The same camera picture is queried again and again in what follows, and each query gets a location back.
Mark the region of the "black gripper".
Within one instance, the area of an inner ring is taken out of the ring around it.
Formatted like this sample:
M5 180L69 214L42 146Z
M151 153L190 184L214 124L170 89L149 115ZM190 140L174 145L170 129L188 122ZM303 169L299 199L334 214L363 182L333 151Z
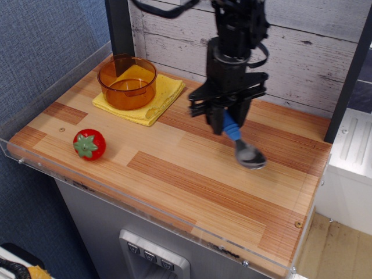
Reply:
M250 65L250 49L247 56L239 60L223 55L219 43L219 37L208 42L207 80L189 95L190 115L206 115L207 124L216 135L223 132L225 108L238 127L244 125L251 100L265 94L264 83L269 77L265 72L246 72L247 67L259 67L266 62L262 60Z

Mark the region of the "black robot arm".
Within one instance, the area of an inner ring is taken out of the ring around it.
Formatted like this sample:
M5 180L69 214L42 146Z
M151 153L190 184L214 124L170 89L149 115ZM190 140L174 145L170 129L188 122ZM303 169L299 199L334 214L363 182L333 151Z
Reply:
M268 37L269 23L264 1L213 1L217 36L210 39L206 58L206 81L189 95L191 116L205 115L214 134L220 135L229 121L244 125L251 100L263 96L268 74L248 73L252 50L268 56L262 40Z

